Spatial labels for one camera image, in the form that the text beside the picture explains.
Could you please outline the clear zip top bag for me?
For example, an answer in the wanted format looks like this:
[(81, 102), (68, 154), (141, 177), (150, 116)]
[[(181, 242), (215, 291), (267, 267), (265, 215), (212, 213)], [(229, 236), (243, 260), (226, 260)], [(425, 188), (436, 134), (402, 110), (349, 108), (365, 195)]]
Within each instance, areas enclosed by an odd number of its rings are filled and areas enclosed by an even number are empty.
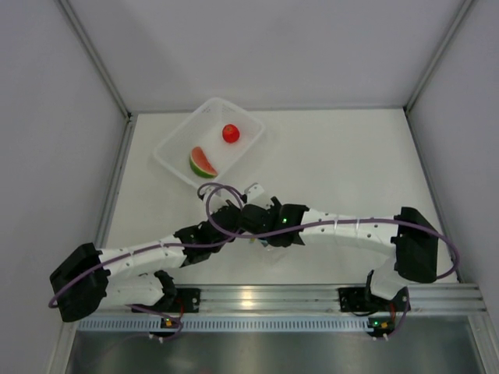
[(286, 257), (285, 248), (273, 247), (266, 240), (251, 238), (249, 244), (256, 250), (260, 261), (267, 266), (276, 265)]

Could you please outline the fake watermelon slice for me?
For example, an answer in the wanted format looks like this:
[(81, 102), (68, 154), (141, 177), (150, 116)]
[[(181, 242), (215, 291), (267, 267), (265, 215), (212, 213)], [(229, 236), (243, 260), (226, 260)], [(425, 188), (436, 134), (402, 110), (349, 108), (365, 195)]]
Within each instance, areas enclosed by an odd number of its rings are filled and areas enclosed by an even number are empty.
[(189, 166), (201, 178), (216, 178), (218, 176), (217, 170), (211, 165), (200, 146), (192, 148), (189, 154)]

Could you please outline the fake red tomato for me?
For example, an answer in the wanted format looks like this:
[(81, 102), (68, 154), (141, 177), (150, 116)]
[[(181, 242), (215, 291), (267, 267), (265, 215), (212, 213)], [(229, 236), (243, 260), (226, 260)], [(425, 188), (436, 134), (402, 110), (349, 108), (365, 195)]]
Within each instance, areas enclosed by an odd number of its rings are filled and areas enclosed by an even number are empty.
[(222, 129), (222, 139), (229, 144), (235, 143), (240, 138), (240, 131), (237, 126), (233, 124), (227, 124)]

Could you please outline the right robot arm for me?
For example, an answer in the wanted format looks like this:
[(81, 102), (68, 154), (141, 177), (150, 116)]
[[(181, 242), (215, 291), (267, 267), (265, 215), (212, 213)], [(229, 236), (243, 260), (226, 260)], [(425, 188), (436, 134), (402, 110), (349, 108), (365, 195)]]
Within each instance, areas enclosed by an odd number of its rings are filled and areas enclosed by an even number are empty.
[(355, 218), (305, 205), (255, 203), (243, 207), (239, 227), (273, 247), (328, 244), (380, 253), (385, 262), (371, 270), (363, 291), (365, 303), (382, 309), (411, 283), (437, 280), (438, 237), (433, 226), (412, 207), (392, 218)]

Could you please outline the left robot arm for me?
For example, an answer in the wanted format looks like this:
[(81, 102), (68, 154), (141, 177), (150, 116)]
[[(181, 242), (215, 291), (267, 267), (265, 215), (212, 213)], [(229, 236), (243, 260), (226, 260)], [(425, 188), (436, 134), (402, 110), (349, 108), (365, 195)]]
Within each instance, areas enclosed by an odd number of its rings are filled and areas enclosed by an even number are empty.
[(65, 323), (126, 305), (168, 312), (178, 297), (168, 271), (202, 263), (219, 252), (240, 233), (240, 213), (230, 203), (199, 224), (142, 245), (99, 249), (84, 243), (50, 275), (54, 295), (48, 306), (57, 309)]

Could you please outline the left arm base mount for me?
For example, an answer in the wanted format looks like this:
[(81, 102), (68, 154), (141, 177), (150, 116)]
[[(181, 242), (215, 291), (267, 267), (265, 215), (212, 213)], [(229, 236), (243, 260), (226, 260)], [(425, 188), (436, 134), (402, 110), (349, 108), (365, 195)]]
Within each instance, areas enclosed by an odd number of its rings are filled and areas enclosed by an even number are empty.
[(176, 288), (167, 290), (164, 295), (153, 305), (138, 305), (139, 308), (153, 312), (172, 313), (198, 313), (200, 310), (199, 288)]

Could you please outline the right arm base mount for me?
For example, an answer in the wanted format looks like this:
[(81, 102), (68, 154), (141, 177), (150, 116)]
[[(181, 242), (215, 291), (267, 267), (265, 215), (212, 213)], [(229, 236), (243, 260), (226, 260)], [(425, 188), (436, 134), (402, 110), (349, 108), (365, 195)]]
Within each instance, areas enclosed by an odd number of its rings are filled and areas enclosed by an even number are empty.
[(404, 288), (390, 300), (372, 295), (363, 287), (339, 288), (338, 297), (342, 312), (362, 316), (376, 312), (403, 312), (408, 301), (407, 290)]

